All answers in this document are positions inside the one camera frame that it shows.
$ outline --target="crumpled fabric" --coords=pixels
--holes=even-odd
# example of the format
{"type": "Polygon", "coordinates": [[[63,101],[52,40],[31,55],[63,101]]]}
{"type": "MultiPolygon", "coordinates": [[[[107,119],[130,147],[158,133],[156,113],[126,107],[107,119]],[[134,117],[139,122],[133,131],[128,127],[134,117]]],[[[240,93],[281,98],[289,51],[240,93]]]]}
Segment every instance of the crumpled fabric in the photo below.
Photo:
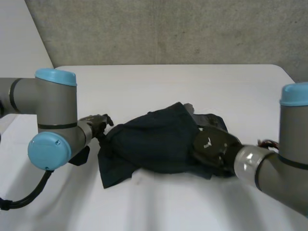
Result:
{"type": "Polygon", "coordinates": [[[98,161],[104,188],[131,178],[139,168],[163,174],[189,172],[208,180],[212,175],[223,176],[221,169],[193,157],[199,126],[223,128],[222,118],[194,115],[187,107],[190,106],[176,103],[117,125],[107,136],[102,135],[98,161]]]}

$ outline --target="table surface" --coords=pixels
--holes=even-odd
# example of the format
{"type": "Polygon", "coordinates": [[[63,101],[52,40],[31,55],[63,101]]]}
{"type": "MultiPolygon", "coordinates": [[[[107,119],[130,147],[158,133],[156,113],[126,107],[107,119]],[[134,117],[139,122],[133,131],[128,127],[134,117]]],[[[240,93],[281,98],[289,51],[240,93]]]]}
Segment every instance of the table surface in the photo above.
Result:
{"type": "MultiPolygon", "coordinates": [[[[115,124],[175,102],[198,114],[221,116],[243,143],[278,139],[279,98],[293,83],[275,65],[64,66],[77,76],[78,117],[108,113],[115,124]]],[[[28,142],[34,115],[19,115],[0,145],[0,195],[18,200],[43,171],[31,165],[28,142]]],[[[6,231],[306,231],[308,220],[238,179],[205,180],[145,170],[114,187],[102,186],[90,144],[88,163],[56,170],[29,206],[0,212],[6,231]]]]}

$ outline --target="cable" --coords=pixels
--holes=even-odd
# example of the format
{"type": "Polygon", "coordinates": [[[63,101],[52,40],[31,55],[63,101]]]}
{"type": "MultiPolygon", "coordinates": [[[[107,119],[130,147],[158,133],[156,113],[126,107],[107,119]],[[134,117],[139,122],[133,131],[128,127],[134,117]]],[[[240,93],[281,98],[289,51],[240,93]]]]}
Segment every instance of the cable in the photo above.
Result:
{"type": "Polygon", "coordinates": [[[258,140],[258,146],[261,148],[275,148],[279,150],[279,143],[272,140],[258,140]]]}
{"type": "Polygon", "coordinates": [[[38,183],[37,187],[25,198],[19,200],[19,201],[9,201],[9,200],[3,200],[0,198],[0,209],[1,210],[10,210],[10,209],[18,209],[27,206],[32,201],[34,201],[35,198],[43,191],[49,177],[54,171],[45,171],[42,179],[38,183]]]}

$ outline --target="light blue joint cap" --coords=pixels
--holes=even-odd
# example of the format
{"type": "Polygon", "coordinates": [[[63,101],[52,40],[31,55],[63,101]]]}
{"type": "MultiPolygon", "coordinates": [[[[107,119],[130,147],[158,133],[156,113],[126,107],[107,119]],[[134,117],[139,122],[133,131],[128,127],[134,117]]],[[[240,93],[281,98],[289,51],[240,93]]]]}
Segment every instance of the light blue joint cap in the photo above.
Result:
{"type": "Polygon", "coordinates": [[[41,132],[28,145],[32,164],[43,170],[55,170],[65,165],[72,156],[69,143],[59,134],[41,132]]]}
{"type": "Polygon", "coordinates": [[[35,77],[49,82],[77,86],[76,75],[73,72],[56,70],[51,68],[39,69],[35,72],[35,77]]]}
{"type": "Polygon", "coordinates": [[[295,83],[283,87],[280,105],[308,106],[308,83],[295,83]]]}

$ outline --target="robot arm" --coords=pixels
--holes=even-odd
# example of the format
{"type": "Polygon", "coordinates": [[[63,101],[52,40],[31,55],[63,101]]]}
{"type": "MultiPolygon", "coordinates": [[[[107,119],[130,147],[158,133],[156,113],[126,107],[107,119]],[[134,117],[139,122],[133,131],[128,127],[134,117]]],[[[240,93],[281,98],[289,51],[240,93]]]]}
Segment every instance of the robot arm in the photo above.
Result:
{"type": "Polygon", "coordinates": [[[279,153],[231,147],[226,157],[236,176],[308,217],[308,84],[282,90],[279,153]]]}
{"type": "Polygon", "coordinates": [[[0,118],[7,114],[37,115],[28,156],[43,170],[63,166],[112,124],[107,115],[78,120],[76,76],[55,69],[40,69],[35,78],[0,78],[0,118]]]}

